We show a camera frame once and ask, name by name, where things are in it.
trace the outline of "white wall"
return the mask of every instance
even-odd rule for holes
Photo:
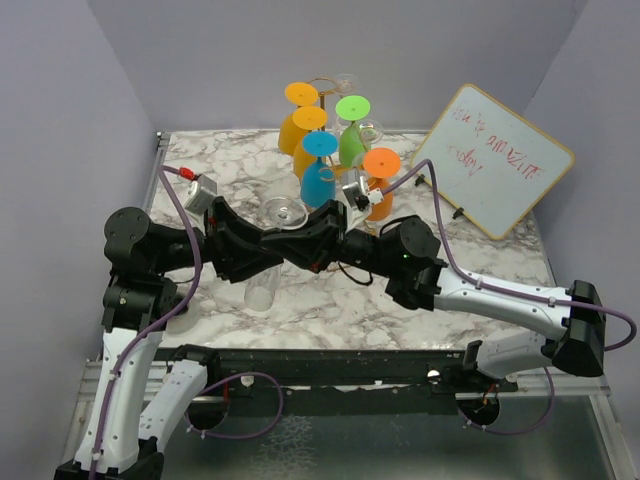
[[[461,85],[529,103],[586,0],[88,0],[163,130],[278,127],[292,81],[354,73],[386,128]]]
[[[526,110],[576,153],[536,209],[557,280],[596,284],[605,304],[640,320],[640,4],[589,2]],[[628,332],[609,317],[609,343]],[[606,373],[640,471],[640,339],[608,353]]]
[[[105,220],[140,203],[154,128],[84,0],[0,14],[0,465],[46,479],[98,353]]]

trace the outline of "purple cable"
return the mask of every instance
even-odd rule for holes
[[[458,412],[467,421],[467,424],[471,425],[473,428],[477,428],[478,430],[482,430],[487,433],[493,433],[494,435],[506,435],[506,436],[524,435],[525,433],[531,433],[534,430],[537,430],[538,428],[540,428],[542,425],[544,425],[547,422],[547,420],[549,420],[549,418],[551,417],[551,412],[553,412],[553,408],[556,404],[556,388],[553,385],[553,377],[551,376],[551,373],[549,373],[549,370],[547,368],[544,368],[544,373],[547,375],[547,380],[549,380],[549,406],[547,407],[547,411],[544,412],[544,415],[540,417],[540,419],[537,422],[535,422],[532,425],[529,425],[526,428],[522,428],[520,430],[507,430],[507,431],[494,430],[493,428],[478,425],[477,423],[472,422],[471,420],[469,420],[469,418],[464,414],[462,410],[458,409]]]
[[[422,160],[415,167],[409,170],[407,175],[405,175],[400,180],[398,180],[393,185],[391,185],[389,188],[387,188],[386,191],[383,191],[383,194],[389,193],[390,191],[398,188],[402,183],[406,182],[410,178],[409,174],[414,175],[418,170],[420,170],[425,165],[429,167],[429,175],[431,176],[431,184],[433,188],[433,204],[435,206],[435,211],[436,211],[436,221],[438,223],[438,230],[440,231],[442,246],[444,247],[444,250],[447,254],[447,258],[449,259],[451,268],[454,270],[454,272],[458,274],[460,278],[462,278],[463,280],[466,280],[471,284],[474,284],[476,280],[470,275],[467,275],[465,272],[463,272],[462,269],[456,263],[455,259],[453,258],[453,253],[451,252],[451,247],[449,246],[449,241],[447,240],[447,236],[445,233],[444,222],[442,221],[442,212],[440,211],[440,196],[438,194],[438,181],[436,180],[436,171],[435,171],[435,167],[433,166],[433,162],[430,159],[426,158]],[[543,297],[540,295],[532,295],[530,293],[518,292],[517,290],[498,287],[496,285],[491,285],[484,282],[482,283],[482,288],[486,288],[487,290],[501,293],[503,295],[522,298],[524,300],[529,300],[532,302],[539,302],[547,305],[550,304],[549,298]],[[608,307],[603,307],[601,305],[592,305],[590,303],[576,302],[573,300],[556,300],[555,304],[564,306],[564,307],[575,307],[575,308],[584,308],[585,310],[593,310],[595,312],[605,313],[607,315],[613,315],[614,317],[618,317],[621,320],[624,320],[629,325],[629,328],[630,328],[629,335],[627,335],[625,339],[619,341],[618,343],[614,343],[613,345],[606,346],[604,349],[605,352],[609,352],[611,350],[617,350],[618,348],[622,348],[625,345],[628,345],[633,341],[633,339],[636,337],[638,333],[638,327],[636,323],[633,321],[633,319],[629,317],[627,314],[620,312],[618,310],[614,310]]]
[[[127,361],[127,357],[129,356],[129,353],[131,353],[131,350],[133,350],[133,348],[142,339],[144,339],[151,332],[154,332],[154,331],[158,330],[159,328],[161,328],[169,320],[171,320],[171,318],[173,318],[176,314],[181,312],[187,306],[189,301],[193,298],[194,294],[196,293],[196,290],[198,288],[198,283],[200,282],[200,274],[202,272],[202,259],[200,257],[200,248],[198,246],[198,240],[196,238],[196,234],[193,231],[193,227],[191,226],[191,223],[189,222],[189,217],[187,216],[187,212],[184,211],[184,208],[180,204],[180,200],[178,199],[176,193],[174,192],[173,188],[171,187],[171,184],[169,183],[169,180],[167,179],[167,176],[164,174],[164,172],[162,170],[166,170],[168,172],[174,173],[175,169],[173,167],[161,167],[161,168],[158,169],[158,177],[160,178],[160,181],[162,182],[162,185],[164,186],[165,190],[167,191],[167,195],[169,195],[169,199],[171,200],[171,203],[173,203],[173,206],[178,211],[178,215],[180,216],[180,219],[182,220],[182,223],[183,223],[183,225],[185,227],[185,230],[187,232],[187,237],[189,238],[189,244],[191,246],[191,251],[193,252],[193,261],[194,261],[194,267],[195,267],[194,275],[193,275],[193,283],[191,284],[191,287],[189,287],[189,291],[187,292],[185,297],[180,301],[180,303],[178,303],[178,305],[173,307],[163,317],[161,317],[160,319],[156,320],[151,325],[149,325],[147,328],[142,330],[131,341],[131,343],[129,343],[129,345],[127,345],[127,347],[122,351],[122,353],[118,357],[118,360],[116,361],[115,365],[113,366],[113,370],[111,370],[111,373],[114,375],[114,378],[109,380],[109,382],[107,383],[107,387],[106,387],[105,392],[104,392],[104,398],[102,400],[102,406],[100,407],[100,417],[98,419],[98,425],[96,427],[96,436],[95,436],[95,442],[93,444],[93,452],[92,452],[93,454],[99,453],[100,452],[100,447],[102,446],[102,436],[104,434],[104,428],[105,428],[105,425],[107,423],[107,414],[109,412],[109,404],[111,403],[111,397],[113,395],[113,388],[115,386],[116,378],[118,378],[120,369],[122,368],[122,364],[125,361]],[[89,468],[89,480],[95,480],[96,479],[97,466],[98,466],[98,460],[91,460],[91,466]]]
[[[204,434],[206,437],[221,438],[223,440],[251,440],[253,438],[257,438],[261,435],[264,435],[265,433],[270,432],[276,426],[276,424],[280,421],[280,418],[282,417],[282,409],[284,408],[284,395],[282,394],[282,387],[277,382],[277,380],[273,378],[271,375],[267,375],[266,373],[260,373],[260,372],[237,373],[235,375],[231,375],[230,377],[223,378],[219,382],[214,383],[210,387],[205,388],[198,395],[204,395],[205,393],[209,393],[211,390],[215,390],[216,388],[221,387],[225,383],[229,383],[238,378],[247,377],[247,376],[266,378],[271,383],[273,383],[276,386],[276,389],[278,390],[278,411],[276,412],[275,417],[273,417],[273,420],[271,421],[271,423],[269,423],[269,425],[264,427],[262,430],[258,430],[257,432],[254,432],[254,433],[247,433],[242,435],[227,435],[225,433],[215,433],[215,432],[209,432],[207,430],[198,430],[192,425],[191,420],[189,420],[189,415],[185,415],[185,419],[189,424],[189,428],[196,433],[199,433],[201,435]],[[225,414],[222,421],[224,421],[226,418],[227,418],[227,414]]]
[[[382,195],[386,195],[387,193],[393,192],[396,188],[398,188],[400,185],[402,185],[404,182],[406,182],[411,177],[413,177],[416,173],[418,173],[420,169],[425,165],[423,162],[424,160],[420,162],[418,165],[416,165],[415,167],[411,168],[411,170],[409,170],[401,178],[393,182],[387,188],[382,189]]]
[[[174,175],[180,175],[180,169],[176,167],[170,167],[169,165],[164,165],[162,169],[165,172],[173,173]]]

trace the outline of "purple wire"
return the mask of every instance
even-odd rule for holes
[[[493,433],[494,435],[506,435],[506,436],[524,435],[525,433],[531,433],[534,430],[537,430],[538,428],[540,428],[549,420],[549,418],[551,418],[551,413],[553,412],[553,408],[555,407],[555,404],[556,404],[556,388],[553,385],[553,377],[551,376],[551,373],[547,368],[544,368],[544,373],[547,375],[547,380],[549,380],[549,405],[547,406],[547,411],[544,412],[544,415],[540,417],[540,419],[537,422],[535,422],[532,425],[529,425],[526,428],[522,428],[520,430],[507,430],[507,431],[494,430],[491,427],[478,425],[477,423],[472,422],[471,420],[469,420],[469,418],[464,414],[462,410],[458,409],[458,412],[460,413],[460,415],[464,417],[467,423],[471,425],[473,428],[477,428],[478,430],[482,430],[487,433]]]
[[[174,175],[180,175],[180,169],[176,167],[170,167],[169,165],[164,165],[162,169],[165,172],[173,173]]]
[[[400,177],[398,180],[393,182],[387,188],[383,188],[381,190],[382,191],[382,195],[386,195],[387,193],[393,192],[396,188],[398,188],[400,185],[402,185],[404,182],[406,182],[411,177],[413,177],[416,173],[418,173],[420,171],[420,169],[422,167],[424,167],[424,165],[425,165],[423,162],[424,162],[424,160],[422,162],[420,162],[419,164],[417,164],[415,167],[411,168],[411,170],[409,170],[407,173],[405,173],[402,177]]]
[[[141,340],[146,338],[147,335],[149,335],[152,332],[155,332],[156,330],[164,326],[169,320],[171,320],[171,318],[173,318],[176,314],[181,312],[195,295],[196,290],[198,289],[198,283],[200,282],[200,274],[202,272],[202,258],[200,257],[200,248],[198,246],[198,240],[196,238],[196,234],[193,230],[193,227],[189,222],[189,217],[187,216],[187,212],[185,212],[184,208],[180,204],[180,200],[178,199],[178,196],[176,195],[173,188],[171,187],[171,184],[169,183],[169,180],[167,179],[167,176],[164,174],[163,170],[174,173],[175,169],[173,167],[161,167],[158,169],[158,177],[160,178],[162,185],[167,191],[167,195],[169,195],[169,199],[171,200],[171,203],[173,203],[173,206],[178,211],[178,215],[180,216],[180,219],[184,224],[185,230],[187,232],[187,237],[189,238],[189,244],[191,246],[191,251],[193,252],[193,261],[194,261],[194,267],[195,267],[194,275],[193,275],[193,283],[191,284],[191,287],[189,287],[189,291],[187,292],[185,297],[180,301],[180,303],[178,303],[178,305],[173,307],[163,317],[156,320],[147,328],[142,330],[133,340],[131,340],[131,343],[129,343],[129,345],[125,347],[125,349],[122,351],[122,353],[118,357],[118,360],[116,361],[115,365],[113,366],[113,369],[111,370],[111,373],[114,375],[114,378],[109,380],[109,382],[107,383],[107,387],[104,392],[104,398],[102,400],[102,406],[100,407],[100,417],[98,419],[98,425],[96,427],[96,436],[95,436],[95,442],[93,444],[93,452],[92,452],[93,454],[100,452],[100,447],[102,446],[102,436],[104,434],[104,428],[107,423],[107,415],[109,413],[109,404],[111,403],[111,397],[113,395],[115,381],[116,381],[116,378],[118,378],[118,375],[119,375],[120,369],[122,368],[123,363],[127,361],[127,357],[131,353],[131,350],[133,350],[133,348]],[[98,460],[91,460],[91,466],[89,468],[89,480],[96,479],[97,466],[98,466]]]
[[[193,426],[193,424],[191,423],[191,420],[189,420],[189,415],[187,414],[187,415],[185,415],[185,419],[187,420],[187,423],[189,424],[189,428],[191,430],[193,430],[194,432],[197,432],[197,433],[199,433],[201,435],[204,434],[205,437],[221,438],[223,440],[251,440],[253,438],[258,438],[259,436],[270,432],[276,426],[276,424],[280,421],[280,418],[282,418],[282,409],[284,408],[284,395],[282,393],[282,387],[277,382],[277,380],[275,378],[273,378],[271,375],[267,375],[266,373],[260,373],[260,372],[237,373],[235,375],[231,375],[230,377],[223,378],[219,382],[214,383],[210,387],[205,388],[198,395],[204,395],[205,393],[208,393],[211,390],[215,390],[216,388],[221,387],[225,383],[229,383],[229,382],[231,382],[233,380],[236,380],[238,378],[247,377],[247,376],[266,378],[271,383],[273,383],[275,385],[276,389],[278,390],[278,411],[276,412],[275,417],[273,417],[273,420],[269,423],[269,425],[264,427],[262,430],[258,430],[257,432],[254,432],[254,433],[246,433],[246,434],[242,434],[242,435],[227,435],[225,433],[216,433],[216,432],[209,432],[207,430],[198,430],[197,428],[195,428]],[[226,420],[226,418],[227,418],[227,414],[225,413],[225,416],[222,419],[222,421],[224,422],[224,420]]]
[[[447,258],[449,259],[451,268],[458,274],[460,278],[462,278],[463,280],[466,280],[471,284],[474,284],[476,280],[470,275],[467,275],[464,271],[462,271],[462,269],[458,266],[455,259],[453,258],[453,252],[451,251],[451,246],[449,245],[449,241],[447,240],[447,236],[444,229],[444,222],[442,221],[442,212],[440,211],[440,196],[438,194],[438,181],[436,179],[436,171],[435,171],[435,167],[433,166],[433,162],[430,159],[426,158],[422,160],[420,163],[418,163],[411,170],[409,170],[409,173],[413,175],[425,165],[429,167],[429,175],[431,176],[431,184],[432,184],[431,186],[433,188],[433,203],[436,211],[436,221],[438,223],[438,230],[440,231],[442,246],[444,247],[444,250],[447,254]],[[405,175],[400,180],[395,182],[388,189],[386,189],[387,190],[386,192],[383,191],[383,193],[389,193],[389,191],[395,188],[398,188],[402,183],[406,182],[409,179],[407,175]],[[487,290],[501,293],[503,295],[509,295],[511,297],[522,298],[524,300],[545,303],[547,305],[550,305],[549,298],[543,297],[541,295],[532,295],[530,293],[518,292],[517,290],[511,290],[509,288],[499,287],[497,285],[491,285],[484,282],[482,283],[482,288],[486,288]],[[592,310],[599,313],[605,313],[607,315],[612,315],[614,317],[620,318],[621,320],[624,320],[629,325],[629,328],[630,328],[629,334],[627,335],[626,338],[619,341],[618,343],[614,343],[613,345],[606,346],[604,349],[605,352],[609,352],[611,350],[617,350],[618,348],[622,348],[625,345],[628,345],[633,341],[633,339],[636,337],[638,333],[638,326],[633,321],[633,319],[629,317],[627,314],[620,312],[618,310],[614,310],[608,307],[603,307],[601,305],[592,305],[590,303],[576,302],[573,300],[556,300],[555,305],[560,305],[564,307],[584,308],[585,310]]]

